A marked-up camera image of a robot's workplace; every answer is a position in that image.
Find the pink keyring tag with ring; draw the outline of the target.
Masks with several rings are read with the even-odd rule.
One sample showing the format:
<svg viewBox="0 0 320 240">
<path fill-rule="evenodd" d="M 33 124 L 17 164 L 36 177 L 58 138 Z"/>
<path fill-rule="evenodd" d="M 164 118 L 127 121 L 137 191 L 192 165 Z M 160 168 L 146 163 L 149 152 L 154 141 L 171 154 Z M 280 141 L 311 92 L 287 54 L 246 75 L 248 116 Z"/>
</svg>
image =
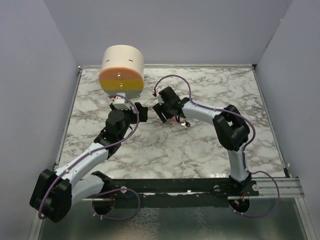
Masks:
<svg viewBox="0 0 320 240">
<path fill-rule="evenodd" d="M 181 121 L 180 119 L 175 118 L 175 117 L 170 118 L 169 121 L 170 121 L 170 122 L 175 122 L 175 123 L 180 123 L 180 124 L 182 123 L 182 121 Z"/>
</svg>

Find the small black key tag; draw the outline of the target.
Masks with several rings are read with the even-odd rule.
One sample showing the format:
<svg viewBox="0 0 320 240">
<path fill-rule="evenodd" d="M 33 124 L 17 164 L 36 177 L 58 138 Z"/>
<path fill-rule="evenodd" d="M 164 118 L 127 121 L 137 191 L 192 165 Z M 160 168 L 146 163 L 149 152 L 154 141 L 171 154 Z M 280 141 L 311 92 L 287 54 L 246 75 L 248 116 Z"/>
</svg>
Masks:
<svg viewBox="0 0 320 240">
<path fill-rule="evenodd" d="M 185 120 L 179 122 L 185 129 L 188 129 L 191 124 Z"/>
</svg>

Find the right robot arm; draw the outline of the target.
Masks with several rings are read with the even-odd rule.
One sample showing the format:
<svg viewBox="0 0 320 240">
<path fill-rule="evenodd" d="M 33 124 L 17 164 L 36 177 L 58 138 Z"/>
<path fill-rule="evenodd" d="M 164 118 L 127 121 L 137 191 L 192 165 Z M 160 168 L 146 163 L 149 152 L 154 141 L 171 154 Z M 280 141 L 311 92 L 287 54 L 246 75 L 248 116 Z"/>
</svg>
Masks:
<svg viewBox="0 0 320 240">
<path fill-rule="evenodd" d="M 195 119 L 214 127 L 219 143 L 227 150 L 230 163 L 230 191 L 240 196 L 248 189 L 252 175 L 246 167 L 245 146 L 249 141 L 250 128 L 234 105 L 214 108 L 202 105 L 185 97 L 181 99 L 169 86 L 160 92 L 154 92 L 158 103 L 153 110 L 165 123 L 171 118 Z"/>
</svg>

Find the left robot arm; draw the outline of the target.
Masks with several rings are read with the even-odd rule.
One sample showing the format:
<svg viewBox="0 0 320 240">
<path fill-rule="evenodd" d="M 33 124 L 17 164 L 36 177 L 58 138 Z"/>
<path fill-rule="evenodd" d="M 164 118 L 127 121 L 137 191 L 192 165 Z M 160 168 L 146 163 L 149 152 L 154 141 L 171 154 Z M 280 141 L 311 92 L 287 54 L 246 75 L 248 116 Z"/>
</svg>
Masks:
<svg viewBox="0 0 320 240">
<path fill-rule="evenodd" d="M 128 133 L 132 124 L 139 125 L 148 120 L 148 107 L 136 102 L 128 109 L 110 105 L 111 112 L 104 128 L 89 148 L 73 161 L 56 169 L 43 170 L 37 179 L 29 205 L 38 211 L 38 218 L 57 223 L 76 202 L 97 194 L 103 198 L 111 190 L 108 182 L 97 176 L 81 179 L 95 166 L 108 160 L 133 133 Z"/>
</svg>

